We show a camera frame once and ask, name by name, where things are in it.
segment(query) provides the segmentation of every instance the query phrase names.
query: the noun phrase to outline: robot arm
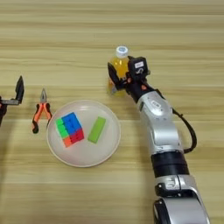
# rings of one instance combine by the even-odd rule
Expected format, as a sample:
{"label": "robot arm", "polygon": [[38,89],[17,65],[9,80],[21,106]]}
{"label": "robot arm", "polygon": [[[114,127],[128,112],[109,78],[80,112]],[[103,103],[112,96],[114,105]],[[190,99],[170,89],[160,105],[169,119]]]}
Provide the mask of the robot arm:
{"label": "robot arm", "polygon": [[[124,88],[132,96],[141,120],[146,125],[156,178],[155,191],[159,197],[154,202],[155,223],[210,224],[194,178],[187,167],[185,150],[172,120],[172,106],[147,83],[146,75],[149,70],[146,59],[130,57],[129,72],[122,80],[119,80],[116,70],[110,64],[108,72],[117,90]],[[182,120],[189,129],[190,124],[185,119]]]}

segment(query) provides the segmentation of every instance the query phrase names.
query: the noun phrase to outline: building block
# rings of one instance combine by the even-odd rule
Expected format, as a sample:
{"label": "building block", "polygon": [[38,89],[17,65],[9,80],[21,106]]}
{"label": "building block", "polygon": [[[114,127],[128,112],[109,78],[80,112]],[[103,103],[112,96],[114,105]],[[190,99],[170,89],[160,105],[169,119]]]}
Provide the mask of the building block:
{"label": "building block", "polygon": [[63,116],[63,117],[62,117],[62,121],[63,121],[64,123],[68,123],[68,122],[70,121],[70,115],[65,115],[65,116]]}
{"label": "building block", "polygon": [[98,118],[94,122],[94,126],[91,129],[90,134],[88,135],[87,140],[89,142],[94,143],[94,144],[97,143],[97,141],[102,133],[105,123],[106,123],[106,119],[98,116]]}
{"label": "building block", "polygon": [[81,124],[75,113],[65,115],[57,119],[55,123],[66,147],[84,138]]}
{"label": "building block", "polygon": [[68,132],[69,135],[72,135],[72,134],[74,134],[76,131],[75,131],[75,128],[74,128],[74,127],[69,127],[69,128],[67,129],[67,132]]}
{"label": "building block", "polygon": [[66,138],[64,138],[63,139],[63,142],[64,142],[64,144],[65,144],[66,147],[69,147],[70,145],[73,144],[69,136],[66,137]]}
{"label": "building block", "polygon": [[69,134],[68,134],[68,132],[67,132],[66,130],[64,130],[63,132],[60,132],[59,134],[60,134],[60,136],[61,136],[62,138],[69,137]]}
{"label": "building block", "polygon": [[78,138],[79,138],[80,140],[84,138],[84,133],[83,133],[83,130],[82,130],[82,129],[78,129],[78,130],[76,131],[76,134],[77,134],[77,136],[78,136]]}
{"label": "building block", "polygon": [[66,130],[66,127],[65,127],[65,125],[64,125],[64,124],[62,124],[62,125],[58,126],[58,131],[59,131],[59,133],[61,133],[61,132],[65,131],[65,130]]}
{"label": "building block", "polygon": [[62,124],[63,124],[63,120],[61,118],[59,118],[59,119],[56,120],[57,127],[59,127]]}

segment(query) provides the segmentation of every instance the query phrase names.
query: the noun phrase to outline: wood grain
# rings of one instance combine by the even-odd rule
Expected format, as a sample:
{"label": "wood grain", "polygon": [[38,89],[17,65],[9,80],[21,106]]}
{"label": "wood grain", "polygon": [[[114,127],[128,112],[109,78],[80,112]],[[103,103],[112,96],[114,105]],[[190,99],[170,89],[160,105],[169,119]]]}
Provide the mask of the wood grain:
{"label": "wood grain", "polygon": [[[221,0],[1,0],[0,94],[12,97],[22,74],[25,95],[0,129],[0,223],[153,223],[154,177],[139,115],[131,99],[105,93],[118,45],[147,58],[149,83],[196,129],[187,162],[211,222],[224,223],[223,27]],[[122,141],[111,159],[77,169],[51,154],[46,120],[31,132],[42,87],[52,112],[89,99],[117,114]]]}

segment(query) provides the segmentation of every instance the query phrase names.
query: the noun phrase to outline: red block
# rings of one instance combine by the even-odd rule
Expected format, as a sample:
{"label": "red block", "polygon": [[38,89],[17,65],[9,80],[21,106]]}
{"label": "red block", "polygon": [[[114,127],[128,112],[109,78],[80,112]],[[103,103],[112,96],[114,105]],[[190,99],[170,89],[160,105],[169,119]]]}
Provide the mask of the red block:
{"label": "red block", "polygon": [[84,138],[84,133],[82,129],[78,129],[75,133],[78,135],[79,140],[82,140]]}
{"label": "red block", "polygon": [[72,143],[76,143],[84,138],[83,130],[78,129],[74,134],[70,136]]}
{"label": "red block", "polygon": [[69,136],[66,137],[66,138],[64,138],[63,139],[63,142],[64,142],[64,144],[65,144],[66,147],[69,147],[70,145],[73,144]]}

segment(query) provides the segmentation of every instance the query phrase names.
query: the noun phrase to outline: green block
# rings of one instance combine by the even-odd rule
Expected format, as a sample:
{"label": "green block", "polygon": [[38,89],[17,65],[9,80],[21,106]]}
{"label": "green block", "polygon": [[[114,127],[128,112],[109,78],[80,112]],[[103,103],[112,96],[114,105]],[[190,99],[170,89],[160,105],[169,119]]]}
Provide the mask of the green block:
{"label": "green block", "polygon": [[65,130],[67,130],[67,129],[66,129],[65,125],[62,124],[62,125],[58,126],[58,130],[59,130],[59,133],[61,133],[61,132],[65,131]]}
{"label": "green block", "polygon": [[89,142],[94,143],[94,144],[97,143],[97,141],[102,133],[105,123],[106,123],[106,119],[98,116],[98,118],[94,122],[94,127],[91,129],[90,134],[87,137],[87,140]]}
{"label": "green block", "polygon": [[66,131],[66,130],[64,130],[64,131],[60,132],[60,135],[61,135],[61,137],[62,137],[62,138],[69,137],[69,135],[68,135],[68,133],[67,133],[67,131]]}
{"label": "green block", "polygon": [[56,125],[57,125],[57,127],[59,127],[59,126],[62,125],[62,124],[63,124],[63,120],[62,120],[62,118],[59,118],[59,119],[56,120]]}

